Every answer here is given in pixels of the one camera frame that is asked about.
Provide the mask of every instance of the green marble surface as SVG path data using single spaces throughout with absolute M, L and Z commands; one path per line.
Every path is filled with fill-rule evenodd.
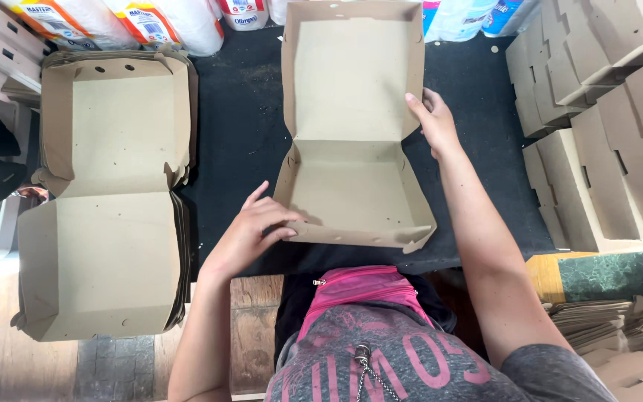
M 643 296 L 643 252 L 558 261 L 567 302 Z

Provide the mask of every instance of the woman's left hand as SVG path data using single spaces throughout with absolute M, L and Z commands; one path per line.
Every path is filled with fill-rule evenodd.
M 278 227 L 267 235 L 263 234 L 270 226 L 306 220 L 302 214 L 288 210 L 271 197 L 258 200 L 267 187 L 269 182 L 265 180 L 247 197 L 239 214 L 207 256 L 201 273 L 207 270 L 222 275 L 224 279 L 233 278 L 275 242 L 297 235 L 290 227 Z

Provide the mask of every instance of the pink fanny pack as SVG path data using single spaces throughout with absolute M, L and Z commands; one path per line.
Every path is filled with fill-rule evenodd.
M 433 326 L 416 299 L 416 290 L 393 265 L 332 269 L 314 284 L 318 286 L 317 292 L 304 316 L 297 341 L 307 334 L 309 327 L 327 308 L 371 300 L 407 306 Z

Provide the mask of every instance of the gray t-shirt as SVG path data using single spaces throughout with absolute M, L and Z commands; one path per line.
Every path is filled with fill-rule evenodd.
M 460 339 L 392 303 L 331 307 L 304 339 L 296 339 L 284 346 L 265 401 L 355 401 L 361 368 L 354 350 L 360 343 L 370 346 L 370 366 L 402 400 L 615 401 L 567 349 L 524 346 L 496 370 Z M 362 401 L 392 400 L 365 374 Z

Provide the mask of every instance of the chain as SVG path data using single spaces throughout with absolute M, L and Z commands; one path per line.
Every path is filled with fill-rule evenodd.
M 374 379 L 381 384 L 382 387 L 388 392 L 389 395 L 396 401 L 396 402 L 401 402 L 401 399 L 399 398 L 398 395 L 396 395 L 396 392 L 392 390 L 391 388 L 386 385 L 386 383 L 381 380 L 381 377 L 374 373 L 373 370 L 369 367 L 369 360 L 371 360 L 371 349 L 369 349 L 368 346 L 366 345 L 359 345 L 356 347 L 356 353 L 354 356 L 354 360 L 359 363 L 362 366 L 362 373 L 361 373 L 361 378 L 359 379 L 359 390 L 356 392 L 356 402 L 361 402 L 362 400 L 362 388 L 364 387 L 364 377 L 366 377 L 366 373 L 371 374 L 371 377 L 374 377 Z

